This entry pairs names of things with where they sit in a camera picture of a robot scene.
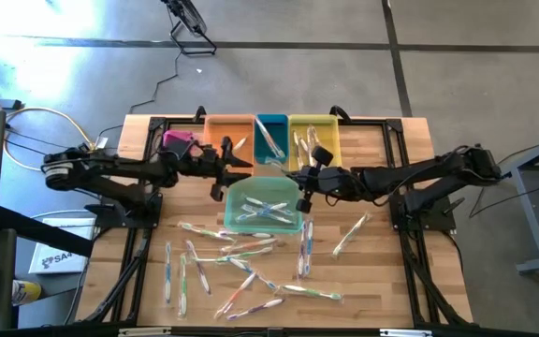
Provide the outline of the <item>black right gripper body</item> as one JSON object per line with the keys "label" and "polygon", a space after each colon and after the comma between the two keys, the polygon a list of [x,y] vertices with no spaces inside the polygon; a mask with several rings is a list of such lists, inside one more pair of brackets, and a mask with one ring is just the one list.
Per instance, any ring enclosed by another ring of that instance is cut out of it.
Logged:
{"label": "black right gripper body", "polygon": [[[296,204],[298,211],[303,213],[309,213],[311,211],[313,194],[321,194],[325,197],[345,201],[360,201],[363,199],[365,188],[358,180],[358,177],[345,168],[330,167],[329,164],[332,158],[332,153],[321,146],[316,146],[312,150],[312,159],[315,164],[303,166],[302,169],[308,170],[308,177],[303,180],[296,180],[307,184],[306,189],[300,190],[303,195]],[[329,192],[319,191],[316,184],[317,175],[321,170],[329,168],[339,172],[339,185]]]}

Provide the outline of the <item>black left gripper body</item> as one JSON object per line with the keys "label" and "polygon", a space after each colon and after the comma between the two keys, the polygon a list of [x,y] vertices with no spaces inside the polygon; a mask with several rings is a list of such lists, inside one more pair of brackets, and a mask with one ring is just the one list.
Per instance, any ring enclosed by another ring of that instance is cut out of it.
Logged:
{"label": "black left gripper body", "polygon": [[218,177],[208,177],[203,171],[203,158],[205,155],[217,154],[223,159],[226,167],[230,165],[230,158],[233,156],[233,143],[230,137],[223,138],[221,148],[223,153],[219,155],[218,151],[211,144],[200,144],[199,141],[196,140],[192,152],[181,158],[178,158],[175,154],[165,152],[162,147],[161,150],[164,160],[181,175],[199,178],[214,178],[215,183],[211,186],[210,195],[213,200],[221,201],[224,195],[222,188],[227,186],[227,183],[225,183],[225,174],[227,170],[225,169],[225,172]]}

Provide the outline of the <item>blue toothbrush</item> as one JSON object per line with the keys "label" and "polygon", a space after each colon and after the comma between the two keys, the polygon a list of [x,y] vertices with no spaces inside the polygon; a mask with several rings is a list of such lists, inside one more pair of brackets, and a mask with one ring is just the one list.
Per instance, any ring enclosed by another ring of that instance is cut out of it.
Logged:
{"label": "blue toothbrush", "polygon": [[306,243],[306,256],[304,264],[304,275],[308,276],[311,272],[312,264],[312,253],[313,253],[313,225],[314,221],[312,218],[308,219],[307,222],[307,243]]}
{"label": "blue toothbrush", "polygon": [[166,242],[165,245],[165,282],[164,282],[164,298],[166,304],[171,303],[171,242]]}
{"label": "blue toothbrush", "polygon": [[271,290],[277,290],[278,286],[274,284],[272,281],[270,281],[268,278],[266,278],[262,273],[260,273],[257,270],[254,270],[252,267],[250,267],[246,262],[242,262],[240,260],[237,260],[235,258],[229,258],[228,262],[235,267],[239,268],[242,271],[246,271],[249,274],[252,274],[254,272],[257,273],[257,278],[263,282],[268,288]]}
{"label": "blue toothbrush", "polygon": [[307,237],[307,222],[302,223],[300,232],[300,245],[299,245],[299,257],[297,264],[297,278],[301,279],[304,276],[304,264],[305,264],[305,252],[306,252],[306,239]]}
{"label": "blue toothbrush", "polygon": [[243,210],[243,214],[238,215],[236,217],[236,220],[238,222],[241,222],[246,219],[253,218],[253,217],[266,217],[266,218],[272,218],[272,219],[278,218],[278,216],[272,213],[269,209],[254,208],[253,206],[249,206],[249,205],[242,205],[240,208]]}

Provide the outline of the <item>yellow-green toothbrush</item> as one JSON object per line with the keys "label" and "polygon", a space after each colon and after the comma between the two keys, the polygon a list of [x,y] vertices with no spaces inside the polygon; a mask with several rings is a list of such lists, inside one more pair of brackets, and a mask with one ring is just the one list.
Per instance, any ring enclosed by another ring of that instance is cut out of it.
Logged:
{"label": "yellow-green toothbrush", "polygon": [[342,237],[342,239],[338,242],[338,244],[333,249],[331,255],[334,258],[338,258],[339,255],[344,250],[345,246],[354,239],[354,237],[357,235],[357,232],[360,230],[360,228],[366,224],[371,219],[371,214],[369,212],[365,212],[358,220],[357,222],[348,230],[348,232]]}

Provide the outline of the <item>green translucent plastic bin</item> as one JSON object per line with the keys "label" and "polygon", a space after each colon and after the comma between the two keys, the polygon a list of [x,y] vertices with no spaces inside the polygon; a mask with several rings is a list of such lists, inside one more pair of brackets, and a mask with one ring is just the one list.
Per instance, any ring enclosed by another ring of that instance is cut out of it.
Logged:
{"label": "green translucent plastic bin", "polygon": [[[236,217],[243,214],[240,208],[242,205],[250,205],[244,198],[251,197],[268,203],[288,202],[287,209],[293,215],[284,215],[273,212],[275,215],[293,220],[293,224],[285,224],[265,217],[253,217],[238,222]],[[280,177],[250,177],[233,184],[226,198],[226,211],[224,225],[227,229],[240,232],[260,232],[269,234],[292,234],[297,233],[302,228],[303,216],[296,209],[299,200],[299,189],[297,185]]]}

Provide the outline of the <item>magenta plastic bin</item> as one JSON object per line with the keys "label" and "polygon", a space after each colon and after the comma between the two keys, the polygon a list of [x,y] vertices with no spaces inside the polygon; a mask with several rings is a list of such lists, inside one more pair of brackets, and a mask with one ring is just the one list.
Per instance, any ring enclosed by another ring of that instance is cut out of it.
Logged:
{"label": "magenta plastic bin", "polygon": [[196,140],[197,135],[191,131],[169,129],[163,135],[162,149],[181,158],[192,152]]}

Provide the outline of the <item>yellow plastic bin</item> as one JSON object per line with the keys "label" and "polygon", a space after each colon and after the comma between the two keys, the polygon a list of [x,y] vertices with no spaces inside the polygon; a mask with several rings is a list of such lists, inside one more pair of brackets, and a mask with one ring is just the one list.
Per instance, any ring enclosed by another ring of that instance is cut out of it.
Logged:
{"label": "yellow plastic bin", "polygon": [[[331,167],[338,167],[342,164],[341,146],[340,146],[340,134],[338,120],[333,115],[319,115],[319,114],[293,114],[288,117],[289,126],[289,157],[288,168],[290,170],[298,170],[297,159],[295,157],[294,149],[295,144],[293,141],[293,131],[296,131],[300,137],[303,137],[307,142],[307,127],[313,125],[317,132],[321,134],[322,140],[327,143],[325,148],[332,153],[333,158],[330,162]],[[306,161],[303,157],[304,165],[314,164],[314,160],[311,158],[311,151],[308,155],[309,161]]]}

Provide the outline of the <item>teal plastic bin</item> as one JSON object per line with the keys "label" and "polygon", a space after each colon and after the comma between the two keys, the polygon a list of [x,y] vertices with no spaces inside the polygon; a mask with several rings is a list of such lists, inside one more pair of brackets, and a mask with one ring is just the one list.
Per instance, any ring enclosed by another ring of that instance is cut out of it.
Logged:
{"label": "teal plastic bin", "polygon": [[[278,147],[284,152],[284,157],[279,158],[285,163],[289,155],[289,126],[288,117],[284,114],[257,114],[257,119],[266,127],[269,135]],[[255,127],[254,158],[257,164],[265,164],[266,159],[276,159],[277,156],[270,149],[257,123]]]}

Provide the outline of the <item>purple wrapped toothbrush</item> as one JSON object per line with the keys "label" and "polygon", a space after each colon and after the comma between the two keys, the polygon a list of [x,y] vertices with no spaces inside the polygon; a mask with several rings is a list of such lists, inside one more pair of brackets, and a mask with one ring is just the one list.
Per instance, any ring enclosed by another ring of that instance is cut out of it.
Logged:
{"label": "purple wrapped toothbrush", "polygon": [[277,298],[277,299],[274,299],[274,300],[270,300],[270,301],[267,301],[267,302],[265,302],[263,304],[257,305],[255,307],[251,307],[251,308],[249,308],[249,309],[247,309],[245,311],[242,311],[240,313],[229,315],[226,319],[228,321],[233,321],[233,320],[236,320],[236,319],[241,318],[243,316],[251,315],[251,314],[254,314],[256,312],[278,306],[278,305],[282,304],[283,302],[284,302],[284,298]]}
{"label": "purple wrapped toothbrush", "polygon": [[252,238],[258,238],[258,239],[271,239],[271,238],[273,238],[273,235],[269,234],[269,233],[240,232],[240,231],[232,231],[232,230],[228,230],[228,229],[221,229],[221,230],[218,231],[218,233],[222,237],[239,236],[239,237],[252,237]]}
{"label": "purple wrapped toothbrush", "polygon": [[197,251],[196,251],[196,248],[195,248],[194,244],[190,240],[186,240],[185,244],[186,244],[186,248],[188,250],[188,253],[191,255],[191,258],[192,258],[192,260],[194,261],[194,263],[196,265],[198,277],[199,277],[200,283],[201,283],[205,293],[207,295],[211,295],[211,287],[210,287],[209,281],[208,281],[208,279],[206,277],[204,268],[203,268],[201,262],[198,259]]}

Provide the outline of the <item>yellow power plug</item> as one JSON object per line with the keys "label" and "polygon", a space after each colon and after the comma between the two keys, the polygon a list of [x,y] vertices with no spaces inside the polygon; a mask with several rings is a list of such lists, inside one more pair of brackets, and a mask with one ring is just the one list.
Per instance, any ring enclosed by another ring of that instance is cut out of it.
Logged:
{"label": "yellow power plug", "polygon": [[100,153],[91,150],[85,143],[69,148],[66,153],[73,164],[93,164],[101,159]]}

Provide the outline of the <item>black floor fan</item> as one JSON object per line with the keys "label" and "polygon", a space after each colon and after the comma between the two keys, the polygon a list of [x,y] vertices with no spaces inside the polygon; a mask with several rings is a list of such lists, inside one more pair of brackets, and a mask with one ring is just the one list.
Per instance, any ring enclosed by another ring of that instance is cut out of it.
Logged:
{"label": "black floor fan", "polygon": [[[214,55],[217,46],[207,36],[207,25],[193,4],[192,0],[160,0],[166,7],[171,29],[169,37],[180,50],[181,54],[186,56]],[[210,48],[205,51],[188,51],[186,46],[178,39],[178,31],[183,27],[193,37],[203,38]]]}

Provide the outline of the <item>white label plate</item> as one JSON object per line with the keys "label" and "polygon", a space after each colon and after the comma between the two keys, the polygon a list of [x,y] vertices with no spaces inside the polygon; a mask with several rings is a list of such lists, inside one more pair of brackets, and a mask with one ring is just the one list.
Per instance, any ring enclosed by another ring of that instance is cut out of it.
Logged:
{"label": "white label plate", "polygon": [[149,327],[149,328],[131,328],[120,329],[117,337],[152,337],[165,336],[171,334],[171,328]]}
{"label": "white label plate", "polygon": [[431,330],[380,329],[380,337],[433,337]]}

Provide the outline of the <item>white printed box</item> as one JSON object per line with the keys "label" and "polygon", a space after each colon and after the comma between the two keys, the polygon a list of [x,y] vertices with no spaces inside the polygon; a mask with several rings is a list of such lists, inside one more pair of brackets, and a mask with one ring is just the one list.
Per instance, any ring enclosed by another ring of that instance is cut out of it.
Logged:
{"label": "white printed box", "polygon": [[[60,227],[83,239],[91,239],[95,233],[94,218],[43,218],[42,222],[52,227]],[[83,270],[85,263],[85,256],[37,243],[28,272],[31,274],[78,273]]]}

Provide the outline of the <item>yellow can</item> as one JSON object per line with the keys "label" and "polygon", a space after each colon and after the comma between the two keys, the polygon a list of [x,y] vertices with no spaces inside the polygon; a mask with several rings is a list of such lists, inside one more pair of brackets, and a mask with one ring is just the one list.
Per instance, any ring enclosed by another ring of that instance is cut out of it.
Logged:
{"label": "yellow can", "polygon": [[21,306],[37,301],[41,296],[41,285],[38,283],[14,280],[12,282],[11,303],[13,306]]}

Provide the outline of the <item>black aluminium table frame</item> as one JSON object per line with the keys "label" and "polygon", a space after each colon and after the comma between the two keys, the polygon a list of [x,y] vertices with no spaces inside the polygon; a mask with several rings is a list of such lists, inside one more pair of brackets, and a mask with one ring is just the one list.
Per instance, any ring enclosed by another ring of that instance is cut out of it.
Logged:
{"label": "black aluminium table frame", "polygon": [[[432,143],[425,118],[377,118],[351,117],[351,124],[344,119],[334,120],[334,115],[307,115],[316,121],[338,121],[342,163],[350,166],[386,166],[394,160],[401,166],[401,155],[411,162],[433,157]],[[150,126],[171,127],[192,131],[205,140],[203,124],[192,124],[192,117],[185,115],[161,116],[130,115],[125,118],[120,139],[120,155],[141,158],[148,140]],[[157,137],[161,131],[154,130]],[[140,274],[143,288],[137,326],[171,327],[173,334],[186,334],[191,330],[206,330],[211,333],[235,334],[241,331],[273,330],[272,333],[293,330],[301,335],[303,330],[314,330],[344,334],[344,330],[397,328],[413,326],[406,271],[403,266],[399,233],[391,225],[390,211],[386,205],[375,208],[366,202],[340,201],[330,207],[323,196],[313,195],[312,213],[315,221],[312,268],[309,278],[302,286],[322,291],[343,294],[342,301],[287,295],[284,303],[247,315],[234,321],[225,316],[213,318],[220,305],[225,303],[244,281],[247,274],[234,266],[207,263],[207,277],[211,283],[211,296],[202,291],[196,267],[189,265],[187,272],[187,316],[177,317],[177,300],[180,292],[180,254],[184,252],[185,239],[193,241],[197,252],[205,258],[218,256],[220,241],[198,236],[176,228],[183,220],[208,230],[217,230],[223,224],[225,202],[213,201],[210,196],[212,180],[180,178],[173,188],[161,189],[163,207],[160,222],[152,233],[145,271]],[[371,213],[371,221],[363,226],[356,238],[338,259],[332,258],[331,250],[365,211]],[[141,231],[134,240],[127,241],[127,230],[110,229],[96,242],[93,249],[85,284],[77,305],[76,318],[82,320],[92,314],[109,293],[119,276],[124,248],[134,242],[136,252],[141,240]],[[424,235],[425,257],[430,265],[434,284],[438,286],[450,307],[465,321],[473,323],[465,283],[461,273],[458,252],[454,244],[444,235],[429,231]],[[252,256],[255,269],[274,283],[294,284],[295,263],[298,257],[299,234],[286,235],[283,246],[272,253]],[[171,304],[164,300],[165,244],[172,244],[172,292]]]}

